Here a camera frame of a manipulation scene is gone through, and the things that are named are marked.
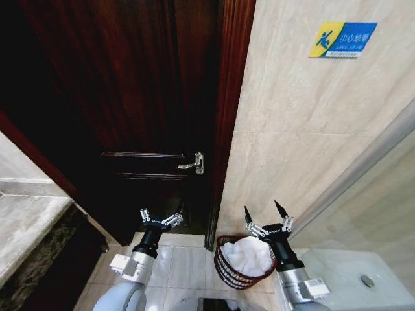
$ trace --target white cloth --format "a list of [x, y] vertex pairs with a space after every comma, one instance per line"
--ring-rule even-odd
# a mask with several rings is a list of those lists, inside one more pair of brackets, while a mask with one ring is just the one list
[[262, 276], [272, 265], [268, 244], [253, 236], [225, 243], [221, 250], [231, 267], [248, 277]]

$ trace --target laundry basket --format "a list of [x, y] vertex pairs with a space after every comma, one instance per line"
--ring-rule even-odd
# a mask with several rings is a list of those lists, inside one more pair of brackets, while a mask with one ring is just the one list
[[217, 245], [216, 245], [216, 252], [215, 257], [213, 259], [213, 262], [215, 263], [216, 271], [219, 274], [219, 277], [230, 287], [235, 288], [236, 290], [245, 290], [249, 287], [252, 287], [256, 283], [258, 283], [260, 280], [265, 279], [268, 277], [276, 268], [277, 261], [275, 259], [275, 255], [272, 252], [270, 248], [270, 255], [272, 259], [272, 266], [269, 268], [269, 270], [259, 277], [249, 277], [247, 275], [243, 275], [241, 272], [236, 271], [231, 267], [228, 261], [226, 261], [221, 246], [224, 245], [227, 242], [235, 243], [236, 241], [246, 238], [245, 235], [222, 235], [218, 237], [217, 239]]

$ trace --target yellow sign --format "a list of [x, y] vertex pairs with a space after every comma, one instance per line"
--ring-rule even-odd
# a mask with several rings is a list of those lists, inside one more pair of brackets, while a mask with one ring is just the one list
[[376, 26], [345, 21], [322, 23], [309, 57], [359, 57]]

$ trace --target door handle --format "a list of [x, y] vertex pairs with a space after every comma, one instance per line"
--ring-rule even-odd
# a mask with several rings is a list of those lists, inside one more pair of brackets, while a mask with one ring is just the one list
[[195, 162], [189, 164], [179, 164], [178, 168], [181, 170], [187, 170], [189, 168], [195, 167], [196, 174], [202, 175], [204, 171], [204, 164], [203, 164], [203, 154], [199, 151], [195, 153]]

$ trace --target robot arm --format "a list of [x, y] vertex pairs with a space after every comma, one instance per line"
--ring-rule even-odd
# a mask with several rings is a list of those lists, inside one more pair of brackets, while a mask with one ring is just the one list
[[285, 296], [294, 307], [294, 310], [329, 310], [325, 306], [313, 302], [313, 299], [329, 295], [330, 291], [323, 279], [311, 279], [308, 276], [304, 263], [297, 258], [297, 255], [291, 249], [288, 237], [291, 234], [293, 218], [288, 216], [285, 209], [277, 201], [274, 200], [274, 202], [283, 218], [283, 222], [259, 227], [253, 223], [248, 209], [245, 207], [247, 230], [270, 245], [276, 256], [276, 269], [281, 277]]
[[150, 280], [158, 242], [164, 232], [183, 221], [181, 210], [166, 219], [150, 217], [147, 209], [140, 210], [146, 227], [141, 242], [134, 246], [131, 256], [116, 254], [110, 267], [126, 282], [112, 286], [95, 304], [93, 311], [144, 311], [145, 288]]

